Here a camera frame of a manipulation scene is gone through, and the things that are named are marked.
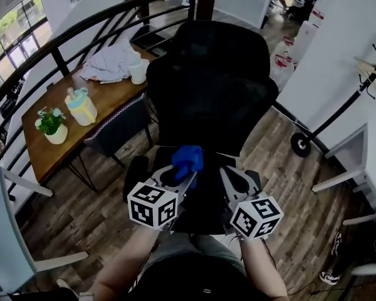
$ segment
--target mesh chair back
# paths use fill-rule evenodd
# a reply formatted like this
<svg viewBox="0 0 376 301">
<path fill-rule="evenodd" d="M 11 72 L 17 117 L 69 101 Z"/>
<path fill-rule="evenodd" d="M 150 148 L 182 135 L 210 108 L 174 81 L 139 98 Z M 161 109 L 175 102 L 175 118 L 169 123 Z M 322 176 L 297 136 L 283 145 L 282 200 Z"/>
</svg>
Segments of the mesh chair back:
<svg viewBox="0 0 376 301">
<path fill-rule="evenodd" d="M 150 123 L 145 101 L 142 95 L 121 108 L 92 137 L 84 140 L 85 145 L 106 157 L 116 153 Z"/>
<path fill-rule="evenodd" d="M 199 145 L 238 156 L 278 96 L 257 33 L 215 21 L 184 23 L 167 54 L 148 67 L 159 145 Z"/>
</svg>

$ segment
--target wooden floor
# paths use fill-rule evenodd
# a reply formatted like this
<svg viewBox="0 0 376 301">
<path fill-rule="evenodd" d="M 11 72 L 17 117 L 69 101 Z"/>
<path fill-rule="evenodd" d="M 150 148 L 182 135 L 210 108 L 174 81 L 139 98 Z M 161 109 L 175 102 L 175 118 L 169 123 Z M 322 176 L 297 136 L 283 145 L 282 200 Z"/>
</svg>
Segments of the wooden floor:
<svg viewBox="0 0 376 301">
<path fill-rule="evenodd" d="M 215 18 L 229 22 L 235 20 L 247 26 L 218 12 L 215 12 Z M 266 27 L 265 30 L 272 33 L 271 29 Z M 281 35 L 284 33 L 280 28 L 276 36 Z M 279 38 L 270 34 L 270 48 L 275 41 Z M 332 241 L 345 215 L 358 216 L 363 208 L 346 184 L 317 195 L 311 191 L 314 183 L 338 172 L 316 148 L 306 159 L 296 156 L 290 147 L 290 136 L 295 130 L 288 119 L 270 109 L 251 132 L 238 159 L 240 168 L 260 173 L 264 190 L 278 201 L 285 213 L 278 231 L 267 240 L 267 244 L 289 293 L 312 281 L 317 283 L 319 290 L 330 288 L 320 283 L 318 273 L 331 263 L 328 256 Z M 150 126 L 150 131 L 156 142 L 159 130 L 155 123 Z M 152 162 L 157 148 L 148 147 L 145 134 L 141 132 L 117 152 L 117 157 L 127 167 L 136 155 L 146 155 Z M 48 184 L 55 195 L 52 198 L 37 196 L 33 200 L 33 212 L 21 231 L 35 260 L 83 250 L 90 256 L 74 265 L 38 274 L 25 288 L 27 291 L 49 290 L 55 286 L 57 278 L 66 280 L 76 291 L 86 291 L 96 274 L 116 255 L 136 228 L 128 219 L 128 208 L 122 200 L 127 170 L 90 149 L 83 150 L 82 158 L 95 186 L 100 189 L 99 193 L 89 190 L 64 169 Z M 310 285 L 291 298 L 338 300 L 337 292 L 323 292 L 311 297 L 309 293 L 314 288 Z"/>
</svg>

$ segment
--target gray shorts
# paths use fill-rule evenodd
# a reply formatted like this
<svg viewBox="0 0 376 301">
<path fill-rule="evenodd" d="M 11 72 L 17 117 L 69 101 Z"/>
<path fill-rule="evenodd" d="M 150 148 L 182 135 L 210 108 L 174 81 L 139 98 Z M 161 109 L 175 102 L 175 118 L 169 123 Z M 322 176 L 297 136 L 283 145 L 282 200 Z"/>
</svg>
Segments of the gray shorts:
<svg viewBox="0 0 376 301">
<path fill-rule="evenodd" d="M 149 257 L 142 273 L 151 267 L 154 263 L 162 261 L 173 256 L 180 256 L 188 253 L 199 253 L 207 256 L 222 258 L 232 264 L 237 270 L 246 276 L 244 264 L 238 257 L 223 244 L 209 235 L 194 235 L 190 237 L 187 233 L 174 232 L 157 250 Z"/>
</svg>

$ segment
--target black shirt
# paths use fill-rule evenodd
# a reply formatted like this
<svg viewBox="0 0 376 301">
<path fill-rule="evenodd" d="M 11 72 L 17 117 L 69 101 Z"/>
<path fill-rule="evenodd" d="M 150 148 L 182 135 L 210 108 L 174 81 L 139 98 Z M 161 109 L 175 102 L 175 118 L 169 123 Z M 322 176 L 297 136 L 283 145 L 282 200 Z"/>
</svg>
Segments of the black shirt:
<svg viewBox="0 0 376 301">
<path fill-rule="evenodd" d="M 270 300 L 228 261 L 192 253 L 153 264 L 127 299 L 180 300 L 201 297 L 220 300 L 229 296 L 242 296 L 255 301 Z"/>
</svg>

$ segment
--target person's arm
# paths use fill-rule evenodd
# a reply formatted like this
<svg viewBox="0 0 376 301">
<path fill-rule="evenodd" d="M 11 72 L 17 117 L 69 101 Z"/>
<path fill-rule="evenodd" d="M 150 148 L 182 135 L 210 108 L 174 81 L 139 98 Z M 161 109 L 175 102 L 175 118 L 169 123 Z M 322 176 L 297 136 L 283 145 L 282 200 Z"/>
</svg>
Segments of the person's arm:
<svg viewBox="0 0 376 301">
<path fill-rule="evenodd" d="M 240 240 L 241 253 L 248 278 L 259 290 L 274 301 L 288 300 L 287 289 L 260 239 Z"/>
<path fill-rule="evenodd" d="M 99 273 L 92 288 L 94 301 L 113 301 L 128 293 L 152 250 L 159 230 L 139 226 L 117 256 Z"/>
</svg>

